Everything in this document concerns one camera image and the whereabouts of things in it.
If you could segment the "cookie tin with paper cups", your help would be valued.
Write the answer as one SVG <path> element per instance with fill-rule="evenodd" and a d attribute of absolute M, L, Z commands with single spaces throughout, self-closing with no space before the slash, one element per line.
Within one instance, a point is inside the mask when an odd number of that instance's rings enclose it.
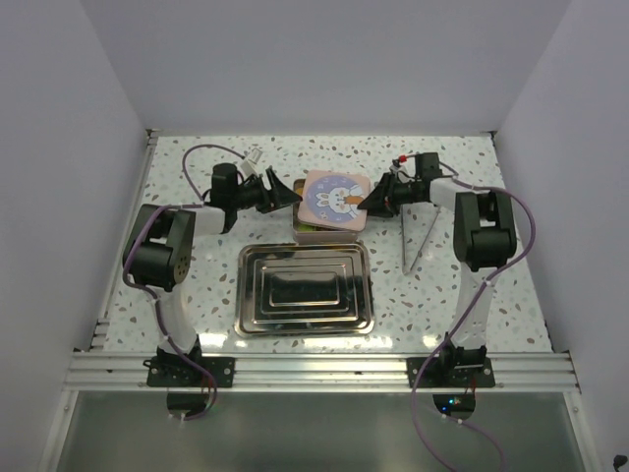
<path fill-rule="evenodd" d="M 305 179 L 297 179 L 294 182 L 293 190 L 302 196 Z M 334 230 L 318 226 L 310 226 L 301 223 L 297 218 L 297 210 L 299 205 L 293 205 L 293 236 L 296 242 L 300 244 L 310 244 L 315 242 L 331 242 L 331 243 L 346 243 L 356 240 L 358 233 Z"/>

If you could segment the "silver tin lid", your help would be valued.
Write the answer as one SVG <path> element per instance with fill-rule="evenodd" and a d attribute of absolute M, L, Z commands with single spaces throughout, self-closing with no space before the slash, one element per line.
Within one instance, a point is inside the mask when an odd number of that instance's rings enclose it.
<path fill-rule="evenodd" d="M 297 218 L 310 226 L 361 232 L 368 215 L 359 205 L 371 190 L 367 176 L 312 170 L 305 179 Z"/>

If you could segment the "metal tongs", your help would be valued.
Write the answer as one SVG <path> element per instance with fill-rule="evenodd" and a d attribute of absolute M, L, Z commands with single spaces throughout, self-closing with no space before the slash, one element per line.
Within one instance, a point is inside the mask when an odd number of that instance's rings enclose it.
<path fill-rule="evenodd" d="M 440 208 L 432 204 L 402 207 L 400 224 L 403 275 L 410 275 L 419 265 L 439 215 Z"/>

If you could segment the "steel serving tray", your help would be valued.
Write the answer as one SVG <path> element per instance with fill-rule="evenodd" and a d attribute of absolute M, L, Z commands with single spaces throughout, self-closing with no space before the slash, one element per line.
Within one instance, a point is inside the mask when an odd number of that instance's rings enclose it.
<path fill-rule="evenodd" d="M 247 246 L 238 259 L 235 310 L 243 337 L 369 333 L 369 251 L 360 243 Z"/>

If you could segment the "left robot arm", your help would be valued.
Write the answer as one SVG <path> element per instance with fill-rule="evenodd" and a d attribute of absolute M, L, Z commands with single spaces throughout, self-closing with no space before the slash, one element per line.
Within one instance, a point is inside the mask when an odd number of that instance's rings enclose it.
<path fill-rule="evenodd" d="M 123 282 L 152 303 L 160 336 L 156 354 L 145 363 L 151 386 L 219 386 L 203 360 L 183 291 L 198 218 L 207 216 L 209 233 L 222 235 L 233 228 L 241 210 L 266 214 L 302 201 L 272 168 L 263 176 L 245 176 L 232 163 L 213 166 L 208 195 L 208 201 L 198 204 L 141 206 L 123 253 Z"/>

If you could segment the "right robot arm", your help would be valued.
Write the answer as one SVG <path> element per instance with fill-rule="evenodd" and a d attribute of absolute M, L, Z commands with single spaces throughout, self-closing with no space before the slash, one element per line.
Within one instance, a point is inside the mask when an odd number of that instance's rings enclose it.
<path fill-rule="evenodd" d="M 517 250 L 511 198 L 490 187 L 458 180 L 436 152 L 393 161 L 371 193 L 358 205 L 369 216 L 389 218 L 402 206 L 430 203 L 453 212 L 453 250 L 459 263 L 460 290 L 453 324 L 425 358 L 407 360 L 412 387 L 494 386 L 486 348 L 486 326 L 493 283 Z"/>

